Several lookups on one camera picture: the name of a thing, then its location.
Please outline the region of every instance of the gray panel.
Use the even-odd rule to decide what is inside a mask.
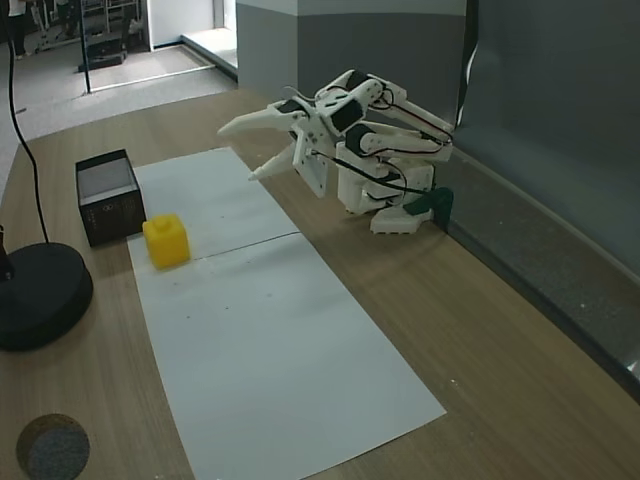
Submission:
[[[300,89],[312,94],[356,68],[386,78],[449,122],[456,118],[465,18],[428,14],[300,17]]]
[[[213,2],[208,0],[151,0],[148,9],[154,47],[178,42],[183,33],[213,28]]]
[[[458,145],[640,274],[640,3],[486,0]]]
[[[298,15],[429,13],[464,16],[466,0],[298,0]]]
[[[298,14],[298,0],[237,0],[237,4],[264,8],[289,15]]]
[[[298,84],[297,18],[238,3],[238,83],[276,99]]]
[[[640,400],[636,382],[640,379],[638,285],[573,232],[466,157],[454,154],[438,168],[438,180],[456,194],[449,234],[555,323],[623,388],[633,392],[635,386],[635,398]],[[633,364],[637,367],[630,373],[627,368]]]

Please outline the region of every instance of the black cable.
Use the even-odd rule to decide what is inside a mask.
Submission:
[[[406,190],[407,188],[409,188],[409,180],[407,180],[407,176],[404,174],[404,172],[402,171],[402,169],[400,167],[398,167],[397,165],[394,165],[393,163],[389,162],[388,160],[382,160],[382,159],[378,158],[378,161],[382,165],[386,165],[387,167],[391,167],[396,172],[398,172],[398,174],[402,177],[402,180],[404,181],[404,189]],[[400,205],[402,205],[402,202],[404,202],[404,197],[406,197],[406,196],[407,196],[407,192],[402,192],[402,199],[400,200]]]
[[[368,154],[365,158],[378,157],[384,152],[406,153],[409,155],[435,155],[436,153],[440,153],[443,148],[444,148],[444,145],[440,145],[440,148],[436,150],[424,150],[424,151],[402,150],[399,148],[383,148],[381,150],[376,150],[375,152]]]
[[[340,165],[341,167],[344,167],[347,170],[351,170],[352,172],[357,173],[361,177],[366,178],[370,182],[373,182],[373,183],[375,183],[377,185],[380,185],[381,187],[390,188],[392,190],[397,190],[399,192],[404,192],[404,193],[416,193],[418,195],[429,196],[429,192],[426,191],[426,190],[416,190],[415,188],[400,187],[398,185],[394,185],[393,183],[389,183],[389,182],[385,182],[384,180],[380,180],[379,178],[376,178],[373,175],[369,175],[364,170],[360,170],[358,167],[354,167],[350,163],[347,163],[344,160],[340,160],[339,158],[332,157],[331,155],[326,155],[326,154],[324,154],[322,152],[319,152],[317,150],[314,150],[313,153],[316,154],[316,155],[321,155],[321,156],[323,156],[325,158],[328,158],[329,160],[334,162],[336,165]]]
[[[9,110],[11,111],[11,121],[13,122],[13,128],[16,131],[16,135],[22,144],[22,148],[24,148],[25,152],[29,156],[29,160],[31,160],[31,166],[33,167],[33,183],[34,183],[34,192],[36,197],[36,207],[38,208],[38,217],[40,218],[40,227],[42,228],[42,234],[44,235],[44,240],[46,243],[49,243],[49,234],[47,233],[47,226],[44,223],[44,215],[42,214],[42,204],[40,202],[40,181],[38,178],[38,165],[36,163],[36,159],[31,153],[31,149],[22,135],[22,131],[20,130],[20,125],[18,125],[18,116],[16,115],[16,105],[13,94],[13,77],[16,63],[16,52],[13,45],[13,40],[9,34],[9,24],[7,21],[8,15],[5,15],[4,11],[0,11],[0,17],[2,18],[2,25],[4,26],[5,31],[7,32],[7,45],[9,46]]]
[[[89,77],[89,54],[87,53],[87,31],[84,26],[84,3],[82,0],[71,0],[69,3],[69,22],[72,26],[68,27],[75,32],[77,23],[80,23],[80,46],[82,47],[82,62],[84,63],[84,85],[87,89],[87,95],[91,95],[91,78]]]
[[[467,99],[469,91],[469,77],[467,72],[470,71],[479,40],[479,0],[467,0],[466,28],[464,32],[464,47],[462,51],[462,68],[460,69],[460,89],[458,91],[458,112],[456,115],[456,124],[462,122],[462,111]]]
[[[415,118],[416,120],[426,123],[427,125],[429,125],[431,128],[433,128],[434,130],[437,130],[438,132],[442,133],[443,135],[447,136],[447,143],[446,145],[449,145],[450,143],[453,142],[453,135],[449,132],[447,132],[446,130],[444,130],[443,128],[438,127],[437,125],[434,125],[432,122],[430,122],[427,119],[422,118],[420,115],[416,115],[413,112],[410,112],[409,110],[407,110],[406,108],[401,107],[400,105],[396,105],[396,99],[395,99],[395,95],[393,93],[393,90],[391,90],[388,87],[385,87],[383,94],[385,92],[389,92],[391,94],[391,102],[388,102],[386,98],[380,97],[380,99],[378,100],[378,102],[384,102],[385,106],[384,108],[380,108],[380,107],[374,107],[373,105],[371,106],[371,108],[373,110],[376,110],[378,112],[385,112],[387,110],[391,110],[391,108],[397,108],[398,110],[400,110],[401,112],[403,112],[406,115],[409,115],[413,118]]]
[[[331,90],[342,90],[343,92],[347,92],[348,90],[344,87],[341,87],[340,85],[330,85],[327,87],[327,92],[331,91]]]

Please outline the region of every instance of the white paper sheet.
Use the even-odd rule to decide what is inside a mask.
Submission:
[[[229,159],[229,152],[205,155]],[[180,160],[189,172],[183,178],[202,176],[201,159]],[[143,191],[171,182],[165,164],[140,170]],[[182,188],[191,189],[187,183]],[[225,205],[216,215],[241,217]],[[270,217],[283,214],[269,205],[280,211]],[[197,210],[207,207],[172,211],[193,208],[192,218],[204,219]],[[203,232],[215,230],[211,221]],[[267,230],[252,231],[268,240]],[[225,247],[163,273],[150,265],[143,239],[129,246],[160,375],[198,479],[305,478],[445,413],[300,233]]]
[[[194,259],[298,231],[259,182],[247,181],[249,169],[229,148],[135,172],[147,217],[177,213]]]

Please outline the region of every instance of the yellow block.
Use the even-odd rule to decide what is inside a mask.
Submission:
[[[142,224],[151,262],[158,269],[191,259],[187,231],[176,214],[159,215]]]

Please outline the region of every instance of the white robotic arm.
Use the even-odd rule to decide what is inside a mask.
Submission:
[[[417,130],[367,122],[369,111]],[[399,86],[351,70],[319,90],[313,101],[294,96],[236,118],[219,134],[252,128],[289,131],[295,142],[254,171],[251,180],[295,168],[323,197],[327,160],[332,160],[339,166],[338,198],[347,210],[377,211],[373,232],[413,233],[434,214],[446,229],[453,194],[432,192],[433,164],[449,160],[453,126],[407,101]]]

